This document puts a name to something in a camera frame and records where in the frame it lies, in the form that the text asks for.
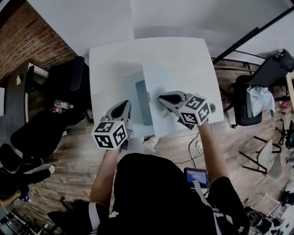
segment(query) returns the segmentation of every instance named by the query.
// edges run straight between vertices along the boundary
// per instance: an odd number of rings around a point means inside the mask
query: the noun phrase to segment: person
[[[117,164],[119,150],[106,151],[90,202],[79,201],[68,223],[76,219],[81,234],[248,234],[249,220],[209,124],[198,129],[211,185],[207,200],[187,186],[184,173],[166,158],[132,153]]]
[[[34,169],[32,173],[10,174],[4,167],[0,168],[0,206],[9,206],[17,198],[29,193],[28,185],[39,183],[50,177],[55,171],[55,167],[50,165],[47,169],[38,171]]]

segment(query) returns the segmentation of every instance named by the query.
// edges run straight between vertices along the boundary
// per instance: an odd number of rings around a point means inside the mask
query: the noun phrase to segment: plastic bottle
[[[63,102],[63,101],[54,101],[53,104],[55,107],[60,107],[60,108],[64,108],[64,109],[74,108],[74,106],[71,105],[70,103]]]
[[[51,111],[55,112],[55,113],[62,114],[62,108],[61,107],[53,107],[53,108],[51,108]]]

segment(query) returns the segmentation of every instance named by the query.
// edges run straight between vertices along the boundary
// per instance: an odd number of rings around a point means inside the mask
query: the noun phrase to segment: plug
[[[200,150],[203,149],[202,142],[196,141],[195,147],[200,152]]]

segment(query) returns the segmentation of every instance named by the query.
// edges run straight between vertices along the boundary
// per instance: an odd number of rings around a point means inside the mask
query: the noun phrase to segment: sneaker
[[[157,138],[155,135],[149,137],[148,140],[144,141],[146,144],[150,144],[153,148],[158,143],[159,138]]]
[[[48,170],[50,171],[50,175],[52,175],[55,171],[55,167],[54,165],[50,165],[50,167],[48,168]]]

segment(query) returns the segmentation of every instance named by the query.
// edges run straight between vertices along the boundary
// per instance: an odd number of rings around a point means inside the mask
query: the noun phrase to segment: wooden floor
[[[220,62],[217,66],[244,68],[243,64],[231,62]],[[248,74],[248,72],[220,70],[216,71],[216,73],[220,86],[229,91],[237,76]],[[38,102],[38,98],[32,98],[30,99],[30,106],[33,109],[40,109],[41,105]],[[228,102],[224,98],[223,105],[226,106],[227,104]],[[260,173],[242,168],[241,163],[244,162],[244,159],[240,157],[238,152],[242,151],[249,156],[256,156],[255,151],[261,149],[264,143],[254,139],[254,135],[265,140],[272,139],[274,143],[278,142],[280,134],[275,130],[275,127],[281,128],[282,124],[279,120],[283,118],[286,124],[285,127],[288,127],[292,119],[291,114],[282,115],[279,109],[279,103],[276,102],[277,112],[275,117],[263,120],[262,123],[255,126],[239,126],[237,129],[232,129],[230,125],[235,123],[233,110],[230,110],[225,115],[224,121],[213,124],[215,138],[220,145],[228,167],[231,169],[230,178],[241,201],[249,198],[247,205],[264,213],[271,211],[275,207],[275,203],[268,199],[263,200],[262,194],[268,193],[271,197],[278,198],[287,184],[290,168],[286,166],[285,160],[290,151],[283,147],[284,174],[277,182],[266,178]],[[92,128],[93,125],[84,120],[72,127],[67,136],[62,137],[56,151],[51,157],[45,159],[46,163],[55,165],[55,173],[43,182],[33,185],[35,190],[29,194],[31,202],[14,202],[15,211],[19,215],[32,221],[35,219],[41,226],[45,223],[52,225],[47,213],[55,210],[64,211],[59,201],[62,196],[68,202],[76,199],[88,199],[91,185],[104,153],[104,151],[97,149],[93,141],[90,134]],[[187,147],[197,132],[197,128],[193,131],[187,129],[161,138],[155,149],[173,162],[189,160]],[[199,152],[195,149],[195,144],[192,144],[191,150],[193,157],[199,155]],[[205,168],[203,157],[195,159],[195,163],[198,168]],[[183,169],[184,167],[192,167],[192,163],[187,162],[178,164],[178,166]]]

